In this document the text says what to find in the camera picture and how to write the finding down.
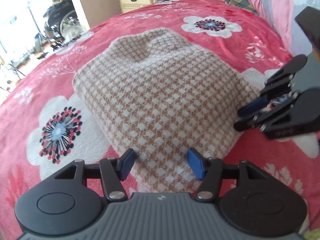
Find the beige houndstooth knit cardigan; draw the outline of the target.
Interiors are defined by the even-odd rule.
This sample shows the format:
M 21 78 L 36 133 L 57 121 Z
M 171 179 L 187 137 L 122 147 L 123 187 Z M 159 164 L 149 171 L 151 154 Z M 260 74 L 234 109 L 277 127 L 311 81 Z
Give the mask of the beige houndstooth knit cardigan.
M 194 191 L 193 147 L 225 157 L 240 134 L 237 111 L 259 91 L 211 51 L 157 28 L 122 36 L 78 70 L 78 97 L 117 153 L 132 148 L 144 192 Z

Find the pink grey floral quilt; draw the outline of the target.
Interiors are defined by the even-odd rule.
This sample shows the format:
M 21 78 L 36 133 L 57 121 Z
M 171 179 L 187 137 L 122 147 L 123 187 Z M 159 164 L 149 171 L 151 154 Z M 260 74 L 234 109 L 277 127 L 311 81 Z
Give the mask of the pink grey floral quilt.
M 293 56 L 308 55 L 312 45 L 295 17 L 307 6 L 319 9 L 319 0 L 248 0 L 280 36 L 285 49 Z

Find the plaid pillow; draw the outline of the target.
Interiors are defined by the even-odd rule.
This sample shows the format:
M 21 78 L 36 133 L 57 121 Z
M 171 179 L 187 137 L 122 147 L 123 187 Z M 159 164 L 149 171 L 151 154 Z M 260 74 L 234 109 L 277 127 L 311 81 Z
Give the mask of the plaid pillow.
M 259 16 L 259 13 L 255 10 L 253 5 L 251 5 L 251 3 L 249 3 L 248 0 L 225 0 L 225 3 L 228 5 L 239 7 L 241 9 L 252 12 L 253 14 Z

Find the black wheelchair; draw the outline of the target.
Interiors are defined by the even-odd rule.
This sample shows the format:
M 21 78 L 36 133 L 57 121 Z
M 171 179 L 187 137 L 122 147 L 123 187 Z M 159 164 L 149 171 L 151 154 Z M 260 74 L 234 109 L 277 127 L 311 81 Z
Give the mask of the black wheelchair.
M 43 43 L 50 42 L 56 50 L 70 44 L 84 32 L 72 0 L 52 0 L 52 5 L 43 15 L 43 33 L 35 36 L 35 49 L 42 51 Z

